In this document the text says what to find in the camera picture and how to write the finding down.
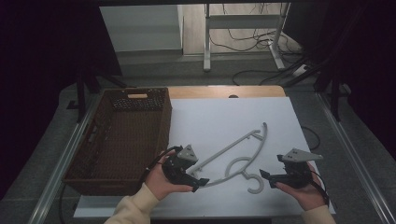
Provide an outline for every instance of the wall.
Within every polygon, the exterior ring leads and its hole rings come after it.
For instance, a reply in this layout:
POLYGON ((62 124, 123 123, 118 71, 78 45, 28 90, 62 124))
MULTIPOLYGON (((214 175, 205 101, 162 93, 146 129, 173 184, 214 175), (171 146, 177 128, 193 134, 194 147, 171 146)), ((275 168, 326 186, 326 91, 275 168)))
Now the wall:
POLYGON ((178 6, 100 7, 116 52, 181 49, 178 6))

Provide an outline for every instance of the brown wicker basket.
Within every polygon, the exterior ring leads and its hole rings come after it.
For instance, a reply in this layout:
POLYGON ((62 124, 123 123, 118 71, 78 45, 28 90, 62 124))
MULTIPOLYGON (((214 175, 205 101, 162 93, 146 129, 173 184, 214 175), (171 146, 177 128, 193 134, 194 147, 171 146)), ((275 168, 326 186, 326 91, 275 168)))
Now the brown wicker basket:
POLYGON ((168 146, 168 89, 104 91, 64 183, 83 195, 131 195, 144 169, 168 146))

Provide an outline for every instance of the human hand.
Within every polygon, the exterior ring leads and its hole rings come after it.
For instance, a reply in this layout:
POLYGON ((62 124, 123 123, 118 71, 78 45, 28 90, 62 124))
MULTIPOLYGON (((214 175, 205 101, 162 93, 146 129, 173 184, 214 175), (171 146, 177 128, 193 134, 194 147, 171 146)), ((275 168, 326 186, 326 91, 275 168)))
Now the human hand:
POLYGON ((146 178, 146 185, 158 200, 164 199, 168 194, 173 192, 190 192, 191 186, 187 185, 174 185, 163 174, 162 164, 166 161, 167 156, 175 154, 172 150, 163 156, 158 163, 151 169, 148 177, 146 178))
MULTIPOLYGON (((315 168, 309 164, 309 162, 308 166, 311 171, 315 172, 315 168)), ((314 173, 312 173, 312 177, 314 178, 314 181, 321 186, 318 177, 314 173)), ((323 200, 323 196, 311 184, 301 189, 294 189, 289 185, 277 182, 276 187, 295 198, 305 211, 321 207, 326 204, 323 200)))

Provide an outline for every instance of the beige sleeve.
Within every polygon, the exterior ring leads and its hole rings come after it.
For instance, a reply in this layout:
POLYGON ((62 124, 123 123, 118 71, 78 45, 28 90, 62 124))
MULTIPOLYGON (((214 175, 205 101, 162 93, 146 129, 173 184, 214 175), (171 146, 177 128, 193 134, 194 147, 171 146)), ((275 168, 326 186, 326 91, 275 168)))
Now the beige sleeve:
POLYGON ((302 217, 305 224, 335 224, 327 205, 305 211, 302 213, 302 217))
POLYGON ((122 198, 114 215, 105 224, 149 224, 151 210, 158 202, 146 184, 143 184, 136 195, 122 198))

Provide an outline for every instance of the white board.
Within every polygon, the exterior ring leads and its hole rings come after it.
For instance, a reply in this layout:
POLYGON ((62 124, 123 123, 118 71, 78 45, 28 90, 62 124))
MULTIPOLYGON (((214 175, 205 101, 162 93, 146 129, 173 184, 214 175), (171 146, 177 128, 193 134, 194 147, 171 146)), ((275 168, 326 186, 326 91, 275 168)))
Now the white board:
MULTIPOLYGON (((284 165, 277 160, 277 154, 286 154, 294 147, 309 151, 288 97, 177 99, 172 100, 172 107, 169 147, 191 144, 199 159, 196 165, 253 130, 261 130, 259 135, 263 135, 264 122, 268 127, 267 138, 255 161, 246 169, 248 174, 260 175, 259 170, 263 169, 271 175, 283 175, 284 165)), ((212 181, 223 178, 230 161, 252 157, 259 144, 260 140, 254 137, 244 140, 210 162, 199 176, 212 181)), ((236 163, 231 173, 245 163, 236 163)), ((248 192, 248 188, 258 186, 257 180, 237 175, 195 193, 173 193, 153 209, 151 217, 278 217, 299 216, 303 212, 291 196, 271 189, 266 180, 261 193, 248 192)), ((82 196, 75 217, 109 217, 119 200, 120 197, 82 196)))

